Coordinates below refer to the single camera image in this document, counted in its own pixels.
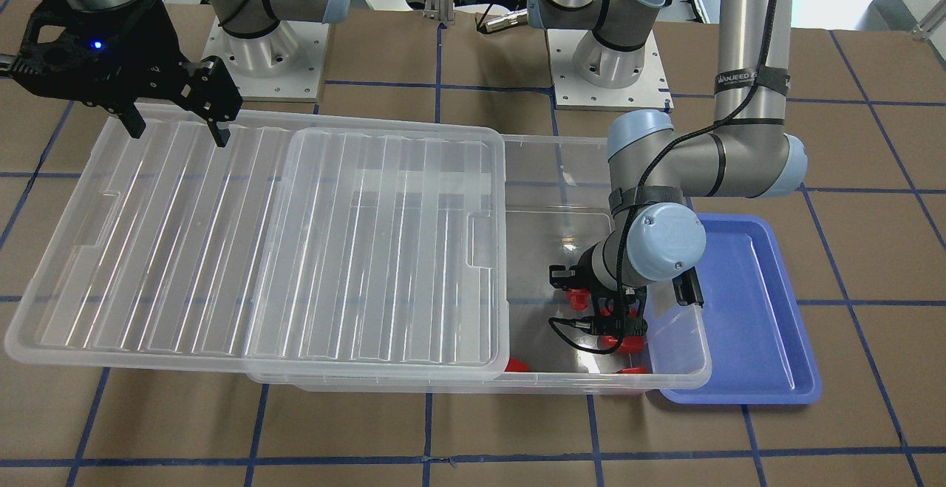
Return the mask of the clear plastic box lid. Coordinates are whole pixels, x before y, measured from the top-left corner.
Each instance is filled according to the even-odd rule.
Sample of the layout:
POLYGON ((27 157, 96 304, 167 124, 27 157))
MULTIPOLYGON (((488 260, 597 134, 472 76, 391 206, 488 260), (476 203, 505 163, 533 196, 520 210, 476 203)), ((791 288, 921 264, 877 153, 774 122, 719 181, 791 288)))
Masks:
POLYGON ((510 357, 490 128, 242 111, 109 119, 11 319, 31 364, 440 385, 510 357))

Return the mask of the blue plastic tray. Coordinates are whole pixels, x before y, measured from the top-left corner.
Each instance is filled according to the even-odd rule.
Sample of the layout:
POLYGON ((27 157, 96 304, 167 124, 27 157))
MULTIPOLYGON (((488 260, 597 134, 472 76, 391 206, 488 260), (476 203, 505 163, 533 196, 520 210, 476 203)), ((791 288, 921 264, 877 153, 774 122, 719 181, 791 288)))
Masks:
POLYGON ((696 375, 693 389, 663 389, 679 405, 811 405, 823 386, 783 255, 759 217, 700 214, 702 306, 677 302, 673 284, 650 286, 646 358, 654 375, 696 375))

